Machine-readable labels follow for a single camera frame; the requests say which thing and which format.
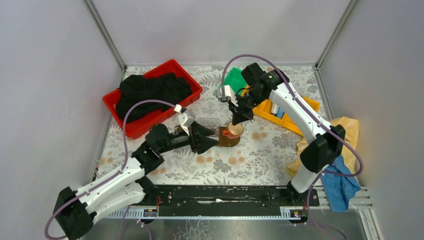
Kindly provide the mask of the orange ceramic cup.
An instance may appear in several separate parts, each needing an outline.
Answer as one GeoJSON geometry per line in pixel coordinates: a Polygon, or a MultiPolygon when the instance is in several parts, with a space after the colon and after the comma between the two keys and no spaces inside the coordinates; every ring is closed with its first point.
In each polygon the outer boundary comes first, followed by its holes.
{"type": "Polygon", "coordinates": [[[237,139],[244,133],[244,127],[241,123],[233,124],[229,122],[225,129],[222,131],[222,135],[228,139],[237,139]]]}

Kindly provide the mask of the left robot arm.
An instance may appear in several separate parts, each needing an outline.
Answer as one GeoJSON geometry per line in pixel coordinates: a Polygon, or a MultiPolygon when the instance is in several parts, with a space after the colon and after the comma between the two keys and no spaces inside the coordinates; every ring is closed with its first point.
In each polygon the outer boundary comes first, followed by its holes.
{"type": "Polygon", "coordinates": [[[186,129],[176,126],[174,132],[161,123],[152,126],[124,167],[117,167],[78,189],[68,186],[59,192],[53,216],[65,238],[83,237],[99,220],[124,206],[152,204],[155,186],[147,175],[164,162],[161,154],[189,146],[200,155],[218,144],[212,138],[214,134],[214,130],[196,121],[186,129]]]}

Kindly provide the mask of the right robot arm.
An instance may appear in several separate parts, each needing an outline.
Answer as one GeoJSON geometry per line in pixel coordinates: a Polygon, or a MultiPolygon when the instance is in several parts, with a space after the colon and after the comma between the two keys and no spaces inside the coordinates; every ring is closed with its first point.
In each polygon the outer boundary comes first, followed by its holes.
{"type": "Polygon", "coordinates": [[[252,120],[253,109],[266,100],[281,108],[299,128],[308,146],[300,154],[301,165],[295,177],[289,182],[287,201],[293,206],[301,205],[306,191],[329,164],[341,155],[346,131],[341,125],[332,126],[313,110],[293,90],[291,83],[285,83],[286,75],[277,70],[265,72],[257,63],[248,65],[241,75],[250,89],[244,96],[236,97],[236,104],[230,103],[233,113],[232,124],[252,120]]]}

